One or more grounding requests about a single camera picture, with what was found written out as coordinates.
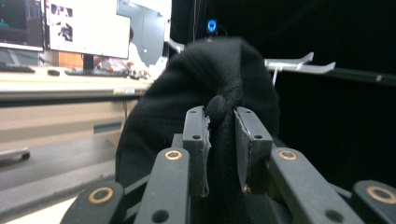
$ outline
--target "computer screen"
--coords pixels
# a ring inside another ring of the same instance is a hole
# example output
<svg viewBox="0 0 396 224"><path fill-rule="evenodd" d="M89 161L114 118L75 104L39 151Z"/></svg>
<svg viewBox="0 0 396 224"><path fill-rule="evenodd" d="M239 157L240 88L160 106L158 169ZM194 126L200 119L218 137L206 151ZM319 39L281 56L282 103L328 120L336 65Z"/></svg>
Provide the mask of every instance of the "computer screen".
<svg viewBox="0 0 396 224"><path fill-rule="evenodd" d="M40 0L0 0L0 48L43 51Z"/></svg>
<svg viewBox="0 0 396 224"><path fill-rule="evenodd" d="M46 0L48 49L128 58L130 18L117 1Z"/></svg>

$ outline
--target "black fabric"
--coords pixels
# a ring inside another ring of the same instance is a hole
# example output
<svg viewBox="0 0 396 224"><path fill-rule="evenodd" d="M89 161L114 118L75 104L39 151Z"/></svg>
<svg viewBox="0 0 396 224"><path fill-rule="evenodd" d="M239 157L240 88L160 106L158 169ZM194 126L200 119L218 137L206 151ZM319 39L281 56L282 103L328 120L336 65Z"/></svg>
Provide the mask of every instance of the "black fabric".
<svg viewBox="0 0 396 224"><path fill-rule="evenodd" d="M175 133L183 133L186 112L198 105L208 108L216 124L210 125L210 193L202 199L206 221L252 222L238 184L233 110L239 105L253 110L277 136L279 107L262 56L241 38L195 42L170 61L127 119L116 180L127 187L148 175L157 153L171 146Z"/></svg>

